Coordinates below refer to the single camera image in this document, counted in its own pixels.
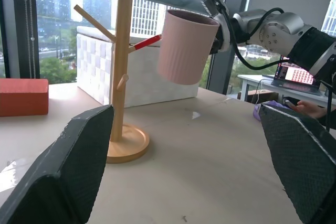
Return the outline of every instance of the human hand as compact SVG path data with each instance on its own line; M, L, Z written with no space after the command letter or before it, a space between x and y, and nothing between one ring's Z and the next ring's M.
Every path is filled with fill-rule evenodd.
M321 118L327 114L326 108L321 108L314 103L306 101L299 101L298 105L296 106L296 111L316 119Z

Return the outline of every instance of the wooden peg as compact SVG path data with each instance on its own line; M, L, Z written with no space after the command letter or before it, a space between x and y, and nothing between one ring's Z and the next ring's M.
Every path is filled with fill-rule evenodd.
M118 91L121 91L121 90L125 87L126 82L128 81L128 79L129 79L129 77L128 77L127 74L124 74L124 75L121 77L121 79L120 79L120 81L119 81L119 84L118 84L118 86L117 86L117 90L118 90Z
M116 37L110 33L105 27L103 27L98 21L96 21L90 14L83 10L79 5L75 5L74 9L83 18L90 22L95 28L100 30L106 37L108 37L113 43L116 43Z
M161 34L159 35L155 35L154 37L152 38L149 38L149 39L145 39L131 47L128 48L128 53L132 53L134 51L137 51L138 49L141 49L143 47L146 47L146 46L149 46L157 41L159 41L161 39Z

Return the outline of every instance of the purple cloth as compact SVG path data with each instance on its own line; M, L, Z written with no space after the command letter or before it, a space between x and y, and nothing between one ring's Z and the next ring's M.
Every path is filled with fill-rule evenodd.
M264 104L269 104L269 105L274 105L274 106L278 106L278 107L282 107L282 108L286 108L286 109L288 109L288 107L286 107L286 106L284 106L284 105L282 105L281 103L278 103L278 102L276 102L276 101L267 101L267 102L263 102ZM255 106L254 106L254 110L253 110L253 117L255 118L255 119L257 119L258 121L260 121L260 117L259 117L259 109L260 109L260 106L261 106L261 104L256 104Z

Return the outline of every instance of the laptop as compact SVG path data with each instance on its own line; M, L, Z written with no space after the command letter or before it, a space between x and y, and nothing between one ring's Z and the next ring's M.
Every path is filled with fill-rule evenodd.
M284 62L278 64L274 79L271 85L292 89L308 94L321 95L319 90L320 82L317 81L308 71L298 65Z

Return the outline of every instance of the red stick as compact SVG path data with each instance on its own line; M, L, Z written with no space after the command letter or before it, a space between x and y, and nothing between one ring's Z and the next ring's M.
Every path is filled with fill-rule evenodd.
M155 35L154 37L149 38L149 39L145 39L144 41L139 42L139 43L133 45L132 47L130 47L128 53L131 53L131 52L137 51L138 49L141 49L143 47L149 46L149 45L159 41L160 39L161 39L161 34L160 35Z

